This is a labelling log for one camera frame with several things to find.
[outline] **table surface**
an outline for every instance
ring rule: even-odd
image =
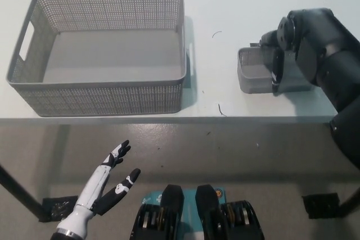
[[[272,122],[325,122],[336,111],[324,93],[245,94],[237,78],[237,51],[275,29],[299,8],[328,7],[360,38],[355,0],[184,0],[191,88],[182,110],[168,115],[41,118],[6,82],[6,72],[30,0],[0,0],[0,123],[203,123],[257,119]]]

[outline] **robotic hand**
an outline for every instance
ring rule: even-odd
[[[96,214],[105,214],[124,198],[140,175],[140,169],[134,169],[120,184],[104,196],[102,193],[109,179],[110,171],[117,164],[123,162],[123,157],[130,148],[129,141],[123,142],[96,168],[79,196],[73,212],[60,222],[51,240],[84,240],[87,236],[88,221]]]

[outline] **black table leg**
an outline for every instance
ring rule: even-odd
[[[7,189],[16,199],[18,199],[31,213],[40,221],[47,222],[51,219],[51,213],[35,200],[1,165],[0,165],[0,184]]]

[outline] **small gray basket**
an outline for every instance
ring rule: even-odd
[[[174,113],[184,37],[183,0],[32,0],[7,80],[39,116]]]

